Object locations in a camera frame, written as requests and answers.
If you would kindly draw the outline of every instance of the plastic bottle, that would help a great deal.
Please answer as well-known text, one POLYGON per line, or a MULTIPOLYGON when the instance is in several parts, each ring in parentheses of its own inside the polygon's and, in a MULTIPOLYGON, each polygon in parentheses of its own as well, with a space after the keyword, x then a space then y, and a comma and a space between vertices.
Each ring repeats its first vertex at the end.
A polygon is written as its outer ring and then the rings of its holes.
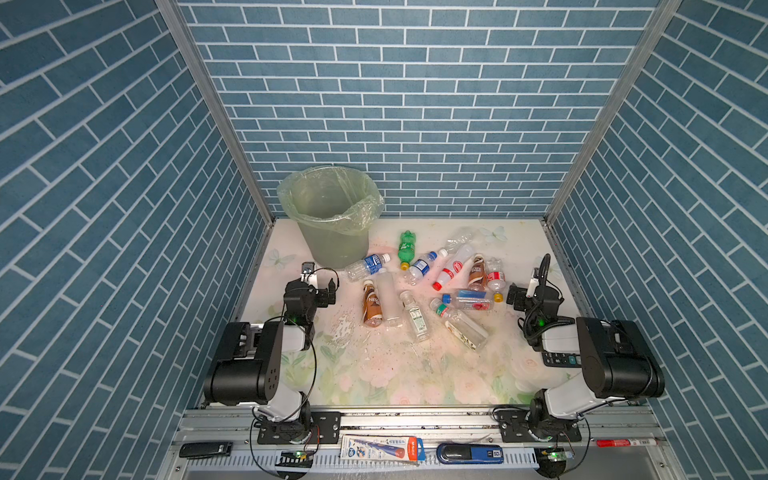
POLYGON ((445 328, 473 351, 477 351, 485 345, 488 332, 461 310, 445 305, 439 298, 432 299, 429 308, 435 310, 440 320, 445 322, 445 328))
POLYGON ((446 283, 459 272, 462 271, 464 264, 475 254, 475 248, 469 243, 462 245, 450 260, 445 264, 445 268, 437 276, 437 280, 432 284, 432 288, 440 291, 446 283))
POLYGON ((397 257, 400 259, 400 270, 407 270, 411 266, 411 260, 415 257, 416 235, 411 230, 406 230, 400 235, 400 248, 397 257))
POLYGON ((395 279, 392 273, 384 267, 373 276, 373 281, 376 283, 376 292, 379 294, 379 302, 382 306, 382 318, 390 326, 398 325, 402 302, 395 291, 395 279))
POLYGON ((456 290, 456 293, 443 293, 442 302, 459 310, 488 310, 493 306, 489 298, 485 298, 485 292, 474 290, 456 290))
POLYGON ((447 256, 448 252, 446 252, 444 248, 438 250, 437 253, 429 252, 421 255, 419 259, 408 268, 406 279, 411 285, 416 285, 429 272, 429 268, 432 267, 432 264, 437 260, 437 257, 447 256))
POLYGON ((480 253, 476 254, 472 261, 467 288, 476 292, 485 292, 485 257, 480 253))
POLYGON ((427 322, 424 320, 422 310, 419 308, 416 299, 413 298, 413 293, 408 290, 400 293, 400 300, 402 304, 406 306, 406 312, 411 317, 411 325, 413 326, 413 332, 416 334, 416 341, 423 342, 429 338, 429 331, 427 330, 427 322))
POLYGON ((375 328, 382 324, 382 320, 382 306, 373 282, 366 280, 362 283, 362 323, 375 328))
POLYGON ((485 280, 489 290, 493 292, 493 301, 496 303, 504 300, 502 290, 507 286, 507 281, 504 278, 504 266, 502 265, 502 259, 489 258, 485 262, 485 280))
POLYGON ((477 232, 478 231, 476 229, 470 227, 459 228, 453 233, 451 238, 445 242, 445 246, 443 248, 448 252, 448 255, 456 253, 458 249, 462 247, 462 245, 471 242, 472 239, 475 238, 477 232))
POLYGON ((374 253, 373 255, 369 255, 366 258, 349 265, 344 271, 349 277, 350 282, 356 282, 357 280, 362 280, 368 275, 373 275, 378 272, 381 270, 383 264, 387 262, 389 262, 388 253, 374 253))

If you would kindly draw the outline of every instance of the tabletop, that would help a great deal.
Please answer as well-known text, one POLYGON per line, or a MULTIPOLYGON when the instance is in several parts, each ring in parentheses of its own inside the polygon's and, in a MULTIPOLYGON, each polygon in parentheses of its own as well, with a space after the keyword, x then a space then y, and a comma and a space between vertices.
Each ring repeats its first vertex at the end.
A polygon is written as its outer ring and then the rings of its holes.
MULTIPOLYGON (((532 268, 538 266, 546 253, 552 254, 537 220, 377 220, 369 234, 369 253, 390 253, 392 260, 387 267, 396 270, 396 288, 414 293, 428 323, 430 338, 417 343, 408 323, 399 327, 384 323, 375 329, 364 326, 362 281, 351 283, 339 272, 341 285, 336 305, 318 309, 315 316, 317 379, 310 396, 313 405, 525 404, 539 389, 558 386, 576 373, 575 369, 544 366, 541 354, 528 346, 518 328, 517 318, 522 313, 506 303, 496 303, 487 312, 469 311, 468 315, 490 334, 478 352, 472 352, 456 339, 429 310, 429 301, 439 295, 432 283, 446 259, 438 258, 416 286, 406 282, 396 254, 400 233, 415 233, 418 257, 442 247, 460 227, 477 229, 472 244, 486 259, 503 260, 508 285, 514 282, 527 286, 532 268)), ((302 262, 311 260, 296 222, 278 220, 247 300, 243 321, 259 323, 280 315, 286 283, 299 276, 302 262)), ((468 272, 469 268, 464 268, 440 293, 464 288, 468 272)), ((319 272, 319 286, 325 287, 332 276, 333 272, 319 272)), ((554 254, 549 279, 565 298, 560 314, 577 316, 578 310, 554 254)), ((306 392, 313 369, 311 350, 283 354, 280 381, 306 392)))

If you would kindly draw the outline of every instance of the blue label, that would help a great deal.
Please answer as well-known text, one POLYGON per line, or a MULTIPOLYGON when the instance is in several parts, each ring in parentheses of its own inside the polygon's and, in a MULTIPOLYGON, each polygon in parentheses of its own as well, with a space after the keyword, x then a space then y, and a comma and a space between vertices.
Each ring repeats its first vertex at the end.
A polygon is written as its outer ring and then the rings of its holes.
POLYGON ((382 261, 375 253, 370 257, 362 259, 362 261, 366 263, 366 267, 368 268, 368 271, 371 273, 371 275, 378 272, 382 268, 382 261))
POLYGON ((419 269, 419 272, 422 273, 422 275, 426 275, 427 272, 429 272, 429 265, 424 260, 417 260, 413 266, 419 269))
POLYGON ((485 292, 474 290, 456 290, 456 298, 485 298, 485 292))

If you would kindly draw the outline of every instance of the trash bag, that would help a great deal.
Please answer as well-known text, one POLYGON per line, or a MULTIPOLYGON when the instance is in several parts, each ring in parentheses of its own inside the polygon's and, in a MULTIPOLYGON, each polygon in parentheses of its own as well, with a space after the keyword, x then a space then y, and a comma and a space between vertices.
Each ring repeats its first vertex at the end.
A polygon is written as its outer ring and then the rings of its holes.
POLYGON ((384 210, 376 184, 361 171, 323 165, 295 172, 277 187, 317 263, 341 268, 368 253, 368 229, 384 210))

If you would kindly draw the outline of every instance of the m&g packaging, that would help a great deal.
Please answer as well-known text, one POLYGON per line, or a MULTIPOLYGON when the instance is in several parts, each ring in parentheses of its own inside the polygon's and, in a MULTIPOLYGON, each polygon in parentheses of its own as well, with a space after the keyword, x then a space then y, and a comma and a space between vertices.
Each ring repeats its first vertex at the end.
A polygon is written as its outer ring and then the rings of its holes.
POLYGON ((368 437, 342 435, 342 460, 426 460, 424 443, 417 437, 368 437))

